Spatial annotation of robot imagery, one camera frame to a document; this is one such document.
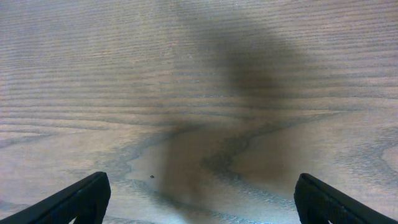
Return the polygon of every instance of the wooden surface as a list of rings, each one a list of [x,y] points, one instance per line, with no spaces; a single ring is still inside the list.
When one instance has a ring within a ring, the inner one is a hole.
[[[398,219],[396,0],[3,1],[0,28],[0,218],[104,171],[104,223],[299,223],[302,172]]]

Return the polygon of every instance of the wooden table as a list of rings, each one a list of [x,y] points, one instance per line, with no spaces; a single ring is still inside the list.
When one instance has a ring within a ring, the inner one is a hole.
[[[0,28],[0,218],[104,171],[104,223],[299,223],[302,172],[398,219],[396,0],[3,1]]]

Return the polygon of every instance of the wood grain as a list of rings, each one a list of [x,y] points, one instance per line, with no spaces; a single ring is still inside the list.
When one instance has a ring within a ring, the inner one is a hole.
[[[299,223],[302,172],[398,219],[397,12],[0,3],[0,218],[104,171],[104,223]]]

